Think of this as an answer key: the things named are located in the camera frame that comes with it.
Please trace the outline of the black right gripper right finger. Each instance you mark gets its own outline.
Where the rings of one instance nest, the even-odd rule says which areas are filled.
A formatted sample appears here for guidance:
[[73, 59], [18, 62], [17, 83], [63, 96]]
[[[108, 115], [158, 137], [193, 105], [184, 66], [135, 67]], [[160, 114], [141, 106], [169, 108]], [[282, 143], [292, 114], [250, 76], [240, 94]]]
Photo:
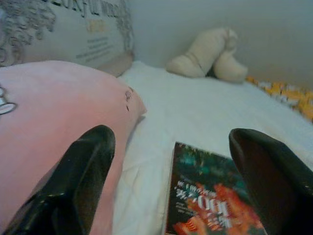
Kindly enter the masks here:
[[257, 130], [231, 130], [229, 148], [267, 234], [311, 235], [313, 172], [287, 145]]

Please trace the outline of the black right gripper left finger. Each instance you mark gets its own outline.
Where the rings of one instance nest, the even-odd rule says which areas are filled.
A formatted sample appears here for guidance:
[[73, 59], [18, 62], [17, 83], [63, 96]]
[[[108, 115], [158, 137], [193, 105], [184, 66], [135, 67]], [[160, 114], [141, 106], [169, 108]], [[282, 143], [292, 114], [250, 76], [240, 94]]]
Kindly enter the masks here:
[[112, 129], [89, 129], [38, 181], [3, 234], [88, 235], [114, 152]]

